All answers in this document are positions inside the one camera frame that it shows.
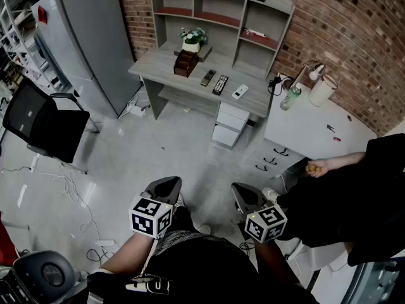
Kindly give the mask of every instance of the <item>white shelving rack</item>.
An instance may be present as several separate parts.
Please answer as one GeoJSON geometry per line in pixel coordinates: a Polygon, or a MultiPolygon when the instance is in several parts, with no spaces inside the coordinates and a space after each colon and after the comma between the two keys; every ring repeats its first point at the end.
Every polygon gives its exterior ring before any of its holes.
{"type": "Polygon", "coordinates": [[[32,47],[35,45],[35,29],[26,33],[21,33],[18,29],[19,24],[25,19],[33,17],[31,10],[12,10],[9,0],[3,0],[3,2],[4,6],[0,14],[0,24],[5,34],[0,38],[0,47],[4,48],[13,63],[24,69],[22,74],[28,77],[39,88],[45,91],[51,89],[53,92],[59,92],[63,86],[60,80],[55,85],[52,84],[55,74],[48,67],[47,62],[40,63],[33,56],[33,53],[37,53],[32,52],[32,47]],[[19,42],[16,42],[13,36],[17,37],[19,42]],[[6,39],[9,41],[9,45],[5,44],[6,39]]]}

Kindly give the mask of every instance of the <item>green bottle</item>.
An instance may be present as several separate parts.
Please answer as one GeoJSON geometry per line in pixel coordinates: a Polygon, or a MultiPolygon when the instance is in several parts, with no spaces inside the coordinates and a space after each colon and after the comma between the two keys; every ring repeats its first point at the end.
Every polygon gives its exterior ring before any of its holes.
{"type": "Polygon", "coordinates": [[[301,94],[301,85],[296,84],[294,87],[291,87],[289,90],[288,95],[283,99],[283,101],[280,103],[280,107],[283,110],[289,110],[294,101],[299,97],[301,94]]]}

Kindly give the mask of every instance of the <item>light bulb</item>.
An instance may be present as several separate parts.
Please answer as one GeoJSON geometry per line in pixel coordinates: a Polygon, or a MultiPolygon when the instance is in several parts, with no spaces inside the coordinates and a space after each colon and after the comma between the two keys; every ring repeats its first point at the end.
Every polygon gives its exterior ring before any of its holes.
{"type": "Polygon", "coordinates": [[[313,81],[315,81],[317,78],[318,78],[318,73],[316,73],[315,71],[312,71],[310,74],[309,74],[309,77],[311,78],[311,80],[313,80],[313,81]]]}

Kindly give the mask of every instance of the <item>white tabletop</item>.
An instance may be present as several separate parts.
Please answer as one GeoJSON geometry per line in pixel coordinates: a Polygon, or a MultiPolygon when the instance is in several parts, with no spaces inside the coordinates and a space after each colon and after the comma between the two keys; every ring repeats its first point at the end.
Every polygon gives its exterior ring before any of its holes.
{"type": "MultiPolygon", "coordinates": [[[[275,93],[281,84],[276,85],[275,93]]],[[[310,89],[284,111],[280,103],[287,95],[284,90],[274,96],[266,126],[265,138],[310,159],[330,158],[353,152],[366,151],[367,142],[377,135],[357,118],[328,100],[316,107],[308,99],[310,89]],[[334,128],[335,133],[327,129],[334,128]]]]}

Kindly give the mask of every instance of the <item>refrigerator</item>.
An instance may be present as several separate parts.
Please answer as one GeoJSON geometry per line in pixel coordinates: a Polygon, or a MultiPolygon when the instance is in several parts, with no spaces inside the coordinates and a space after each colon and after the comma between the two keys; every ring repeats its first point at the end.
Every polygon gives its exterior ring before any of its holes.
{"type": "Polygon", "coordinates": [[[40,0],[32,7],[40,34],[80,99],[117,118],[140,86],[120,0],[40,0]],[[46,23],[38,10],[46,12],[46,23]]]}

